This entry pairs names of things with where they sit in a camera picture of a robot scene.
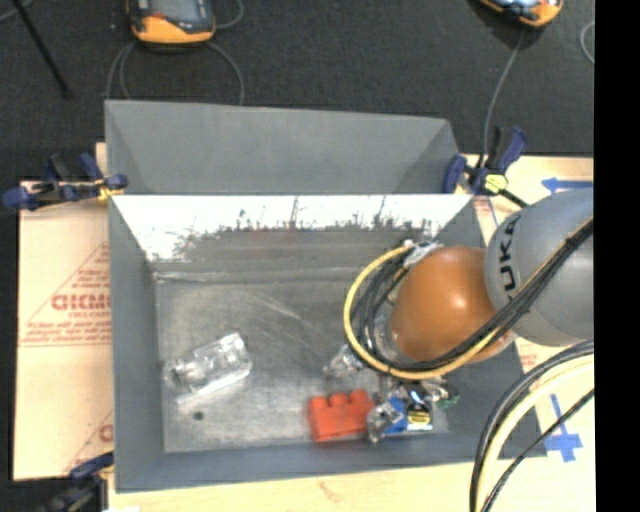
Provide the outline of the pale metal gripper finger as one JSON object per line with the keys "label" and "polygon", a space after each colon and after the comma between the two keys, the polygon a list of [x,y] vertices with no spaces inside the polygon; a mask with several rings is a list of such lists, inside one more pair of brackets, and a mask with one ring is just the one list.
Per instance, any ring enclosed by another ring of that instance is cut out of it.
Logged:
{"label": "pale metal gripper finger", "polygon": [[399,411],[391,400],[377,404],[366,417],[367,437],[371,443],[380,442],[386,432],[399,424],[403,413]]}
{"label": "pale metal gripper finger", "polygon": [[351,347],[344,344],[323,368],[323,375],[328,379],[343,379],[355,375],[363,369],[364,364]]}

